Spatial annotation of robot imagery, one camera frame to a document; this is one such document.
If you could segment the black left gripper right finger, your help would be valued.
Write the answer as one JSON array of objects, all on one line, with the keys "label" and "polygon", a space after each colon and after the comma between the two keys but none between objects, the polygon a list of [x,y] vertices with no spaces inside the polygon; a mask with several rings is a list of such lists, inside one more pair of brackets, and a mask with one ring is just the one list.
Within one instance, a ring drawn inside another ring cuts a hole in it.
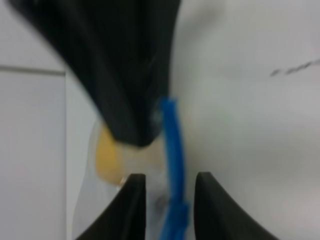
[{"label": "black left gripper right finger", "polygon": [[194,232],[197,240],[275,240],[250,217],[210,172],[196,176]]}]

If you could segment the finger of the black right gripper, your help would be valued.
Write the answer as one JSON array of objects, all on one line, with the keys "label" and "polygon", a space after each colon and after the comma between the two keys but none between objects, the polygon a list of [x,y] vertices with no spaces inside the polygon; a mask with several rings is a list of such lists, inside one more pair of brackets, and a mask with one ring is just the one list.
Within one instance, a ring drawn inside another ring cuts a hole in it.
[{"label": "finger of the black right gripper", "polygon": [[94,102],[113,137],[144,147],[160,132],[169,94],[178,0],[11,0],[52,45]]}]

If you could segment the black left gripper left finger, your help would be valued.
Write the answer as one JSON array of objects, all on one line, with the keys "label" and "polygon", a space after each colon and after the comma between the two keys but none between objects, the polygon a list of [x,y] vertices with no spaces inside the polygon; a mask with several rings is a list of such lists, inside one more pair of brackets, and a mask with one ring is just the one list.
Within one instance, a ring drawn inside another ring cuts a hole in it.
[{"label": "black left gripper left finger", "polygon": [[117,196],[78,240],[144,240],[146,176],[131,174]]}]

